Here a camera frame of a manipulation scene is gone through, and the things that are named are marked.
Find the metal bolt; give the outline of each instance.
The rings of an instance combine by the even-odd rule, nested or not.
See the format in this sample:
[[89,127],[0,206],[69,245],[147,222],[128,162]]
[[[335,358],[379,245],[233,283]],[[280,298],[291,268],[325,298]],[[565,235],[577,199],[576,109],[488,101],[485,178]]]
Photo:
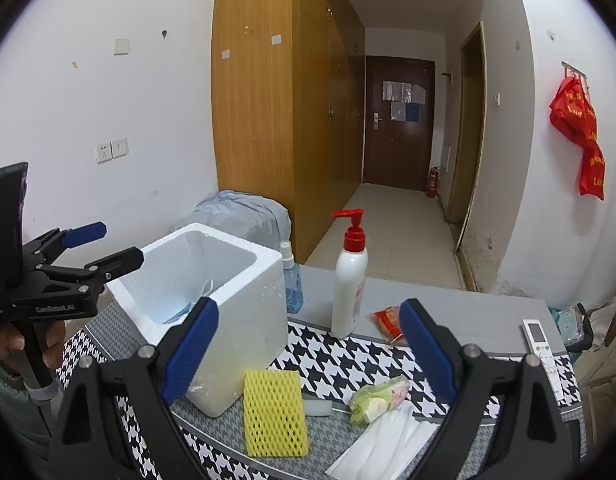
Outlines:
[[526,356],[526,364],[528,364],[528,366],[531,366],[533,368],[536,368],[537,366],[539,366],[541,364],[541,359],[539,359],[539,357],[537,357],[534,354],[528,354]]
[[143,345],[137,350],[137,354],[142,359],[150,359],[155,352],[155,348],[152,345]]
[[482,349],[479,348],[477,345],[473,345],[472,343],[470,343],[464,346],[464,354],[470,359],[475,359],[482,354]]
[[92,355],[82,355],[81,358],[78,360],[78,367],[89,368],[92,366],[93,362],[94,359],[92,359]]

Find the black and white houndstooth pattern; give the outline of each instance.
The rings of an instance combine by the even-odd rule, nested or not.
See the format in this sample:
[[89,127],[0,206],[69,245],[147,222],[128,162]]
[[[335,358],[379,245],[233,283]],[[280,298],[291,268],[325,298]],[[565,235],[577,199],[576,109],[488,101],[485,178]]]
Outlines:
[[[58,372],[64,388],[68,386],[72,370],[78,359],[85,354],[105,362],[105,356],[96,348],[85,331],[81,330],[66,344],[63,364]],[[521,357],[496,357],[497,359],[521,361]],[[557,368],[562,380],[564,399],[560,406],[571,406],[581,402],[577,381],[568,356],[556,358]],[[288,346],[275,359],[270,368],[298,370],[301,375],[301,388],[304,393],[323,399],[348,403],[352,393],[365,384],[383,383],[389,378],[404,374],[412,380],[407,399],[415,406],[415,414],[425,417],[439,417],[447,413],[448,406],[437,402],[424,377],[415,356],[409,348],[393,347],[388,344],[348,337],[338,340],[327,332],[289,323]],[[140,435],[139,424],[134,409],[128,399],[118,398],[121,421],[144,478],[160,479],[146,442]],[[491,397],[484,416],[496,418],[499,414],[499,401]],[[239,460],[220,452],[202,442],[196,436],[181,428],[187,443],[199,456],[213,480],[269,480],[267,474]]]

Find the human hand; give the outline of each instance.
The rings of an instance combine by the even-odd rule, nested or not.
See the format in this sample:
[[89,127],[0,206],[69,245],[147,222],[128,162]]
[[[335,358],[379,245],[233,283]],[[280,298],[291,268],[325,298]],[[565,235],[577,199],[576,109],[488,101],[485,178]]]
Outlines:
[[[56,370],[61,366],[65,336],[66,326],[63,321],[55,321],[48,327],[45,333],[45,341],[48,347],[43,352],[43,363],[48,368]],[[12,324],[7,323],[0,326],[0,361],[17,373],[20,370],[16,366],[12,352],[23,350],[24,347],[24,337]]]

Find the red pump nozzle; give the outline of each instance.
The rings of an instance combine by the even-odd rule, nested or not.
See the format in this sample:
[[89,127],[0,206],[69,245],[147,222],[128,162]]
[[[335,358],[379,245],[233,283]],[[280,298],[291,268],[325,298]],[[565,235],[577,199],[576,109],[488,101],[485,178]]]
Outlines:
[[363,209],[343,209],[332,213],[335,218],[349,217],[352,227],[349,227],[344,235],[344,249],[349,253],[362,253],[365,249],[365,233],[361,229],[361,216]]

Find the hallway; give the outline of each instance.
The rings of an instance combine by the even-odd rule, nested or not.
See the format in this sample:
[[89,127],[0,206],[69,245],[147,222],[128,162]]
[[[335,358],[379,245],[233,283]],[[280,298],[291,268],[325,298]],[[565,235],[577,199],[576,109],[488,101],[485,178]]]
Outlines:
[[[453,237],[436,199],[422,192],[361,184],[346,208],[365,213],[370,278],[443,288],[465,288],[453,253]],[[350,225],[338,219],[310,255],[306,265],[334,269]]]

